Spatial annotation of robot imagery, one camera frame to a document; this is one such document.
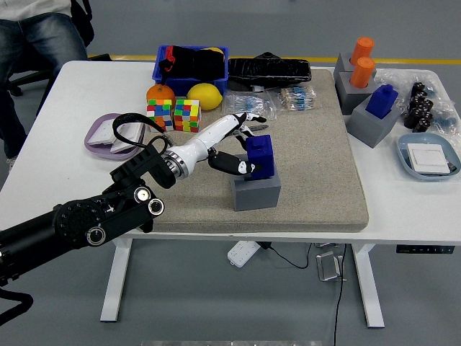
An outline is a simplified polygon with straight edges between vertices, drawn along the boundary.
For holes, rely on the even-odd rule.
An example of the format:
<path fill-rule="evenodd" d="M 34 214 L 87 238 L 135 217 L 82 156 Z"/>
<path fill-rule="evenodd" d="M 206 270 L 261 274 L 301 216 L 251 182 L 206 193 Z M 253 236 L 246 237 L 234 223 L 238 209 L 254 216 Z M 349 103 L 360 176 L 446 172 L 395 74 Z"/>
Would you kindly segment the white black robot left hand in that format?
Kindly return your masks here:
<path fill-rule="evenodd" d="M 228 136 L 235 136 L 245 147 L 242 135 L 246 134 L 248 137 L 254 135 L 244 124 L 246 121 L 264 123 L 267 119 L 250 112 L 226 115 L 201 130 L 184 145 L 172 146 L 166 150 L 163 158 L 167 166 L 177 179 L 189 177 L 196 163 L 204 160 L 207 160 L 213 169 L 233 175 L 245 175 L 261 169 L 258 164 L 215 150 L 215 147 Z"/>

